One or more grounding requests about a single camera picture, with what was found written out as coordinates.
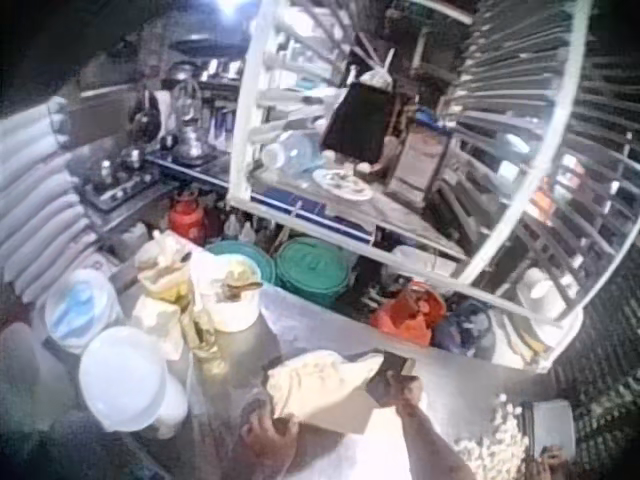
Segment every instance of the gas stove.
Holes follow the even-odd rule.
[[[172,177],[215,184],[223,188],[229,186],[230,154],[227,152],[216,151],[210,161],[198,167],[187,167],[172,152],[163,150],[148,152],[145,161],[147,165],[156,165],[163,174]]]
[[[82,187],[80,194],[98,210],[110,212],[159,180],[160,171],[154,165],[144,165],[139,170],[120,169],[109,184],[92,181]]]

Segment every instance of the cut dough pieces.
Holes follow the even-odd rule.
[[[336,352],[316,350],[284,362],[268,373],[274,416],[292,414],[304,422],[363,387],[382,360],[374,353],[349,362]]]

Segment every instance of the corrugated metal wall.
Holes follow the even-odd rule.
[[[586,314],[552,374],[573,406],[578,468],[599,478],[640,433],[640,247],[631,248]]]

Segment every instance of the teal bucket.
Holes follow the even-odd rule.
[[[278,282],[285,290],[330,307],[349,285],[349,264],[330,243],[310,237],[285,243],[276,255]]]
[[[226,253],[244,255],[245,257],[253,260],[253,262],[258,266],[263,282],[270,283],[272,285],[275,284],[276,265],[273,259],[255,245],[237,242],[235,240],[223,240],[208,246],[207,251],[214,255],[224,255]]]

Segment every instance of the water bottle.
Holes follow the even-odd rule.
[[[262,161],[269,168],[298,177],[324,163],[320,154],[320,134],[316,130],[293,130],[280,135],[277,142],[267,145]]]

